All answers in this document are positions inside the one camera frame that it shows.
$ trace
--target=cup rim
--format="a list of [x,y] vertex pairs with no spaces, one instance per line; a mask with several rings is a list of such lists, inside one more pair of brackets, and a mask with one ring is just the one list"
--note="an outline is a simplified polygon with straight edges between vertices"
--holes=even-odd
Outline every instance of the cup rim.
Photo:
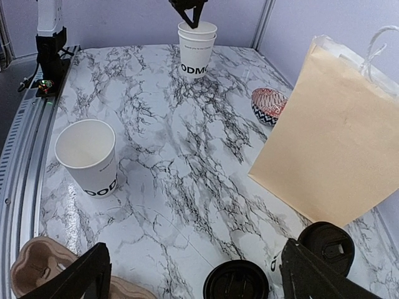
[[177,33],[178,33],[178,35],[179,35],[182,39],[189,40],[189,41],[191,41],[191,42],[210,42],[210,41],[212,41],[212,40],[215,40],[215,39],[217,38],[217,36],[218,36],[218,35],[215,33],[215,34],[214,34],[214,37],[211,38],[211,39],[190,39],[189,37],[184,36],[180,31],[178,31]]
[[199,36],[202,36],[202,35],[205,35],[205,34],[209,34],[209,33],[216,33],[216,31],[218,31],[218,27],[217,27],[215,24],[213,24],[213,23],[205,22],[205,21],[204,21],[204,22],[201,21],[201,22],[199,22],[199,23],[211,24],[211,25],[214,26],[214,30],[209,31],[209,32],[195,32],[195,31],[189,31],[189,30],[186,30],[186,29],[182,29],[182,28],[181,28],[181,25],[182,25],[182,24],[186,24],[186,22],[180,22],[180,23],[177,25],[177,28],[178,28],[179,30],[185,32],[185,33],[195,34],[195,35],[199,35]]
[[[67,131],[68,129],[72,128],[73,126],[75,126],[75,125],[77,125],[77,124],[79,124],[79,123],[83,123],[83,122],[86,122],[86,121],[93,121],[93,122],[103,123],[104,125],[106,125],[106,126],[111,130],[111,132],[112,132],[112,137],[113,137],[111,149],[110,149],[109,152],[104,156],[104,158],[102,158],[101,160],[97,161],[96,163],[93,163],[93,164],[90,164],[90,165],[86,165],[86,166],[70,166],[70,165],[68,165],[68,164],[63,163],[63,162],[61,161],[61,159],[58,157],[58,154],[57,154],[57,144],[58,144],[58,141],[59,141],[60,137],[61,137],[62,134],[63,134],[65,131]],[[55,145],[54,145],[55,158],[58,160],[58,162],[59,162],[61,165],[65,166],[66,168],[70,168],[70,169],[88,169],[88,168],[91,168],[91,167],[94,167],[94,166],[100,164],[100,163],[103,162],[105,159],[107,159],[107,158],[109,157],[109,155],[112,153],[112,151],[115,149],[116,142],[117,142],[117,136],[116,136],[116,134],[115,134],[114,129],[113,129],[108,123],[106,123],[105,121],[96,120],[96,119],[94,119],[94,118],[88,118],[88,119],[86,119],[86,120],[79,120],[79,121],[77,121],[77,122],[75,122],[75,123],[71,123],[69,126],[67,126],[66,128],[64,128],[64,129],[61,131],[61,133],[58,135],[58,137],[57,137],[57,139],[56,139],[56,141],[55,141]]]

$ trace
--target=cup lid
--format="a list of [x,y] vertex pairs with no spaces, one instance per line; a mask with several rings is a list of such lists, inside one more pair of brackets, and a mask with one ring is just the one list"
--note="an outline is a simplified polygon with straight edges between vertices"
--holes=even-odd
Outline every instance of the cup lid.
[[343,229],[315,222],[302,231],[298,242],[337,273],[347,276],[355,258],[355,244]]
[[217,266],[208,275],[204,299],[266,299],[269,282],[265,273],[252,262],[232,260]]

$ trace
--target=kraft paper bag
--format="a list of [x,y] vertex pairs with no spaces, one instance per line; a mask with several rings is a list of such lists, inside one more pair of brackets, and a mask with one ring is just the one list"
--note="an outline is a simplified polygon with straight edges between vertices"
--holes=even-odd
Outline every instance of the kraft paper bag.
[[311,221],[343,227],[399,188],[399,86],[316,37],[249,176]]

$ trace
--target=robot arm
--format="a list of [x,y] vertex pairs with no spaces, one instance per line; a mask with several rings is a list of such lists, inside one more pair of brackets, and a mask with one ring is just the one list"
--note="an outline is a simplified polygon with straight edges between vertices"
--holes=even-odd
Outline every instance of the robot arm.
[[68,61],[61,59],[59,51],[67,42],[67,29],[62,19],[62,0],[37,2],[37,63],[43,72],[43,80],[39,82],[43,91],[40,96],[50,96],[57,94],[66,74]]
[[37,35],[52,37],[64,27],[62,0],[38,0]]
[[[186,21],[186,23],[193,29],[198,27],[202,9],[204,8],[205,2],[208,0],[169,0],[172,6],[176,9],[179,15]],[[186,9],[194,9],[193,21],[189,19],[186,14]]]

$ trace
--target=stacked paper cups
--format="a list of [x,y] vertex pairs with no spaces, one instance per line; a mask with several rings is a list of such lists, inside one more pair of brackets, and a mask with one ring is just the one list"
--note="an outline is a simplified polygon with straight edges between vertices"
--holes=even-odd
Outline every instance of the stacked paper cups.
[[189,78],[204,77],[211,59],[218,28],[208,22],[199,22],[192,29],[186,22],[178,26],[180,38],[180,72]]

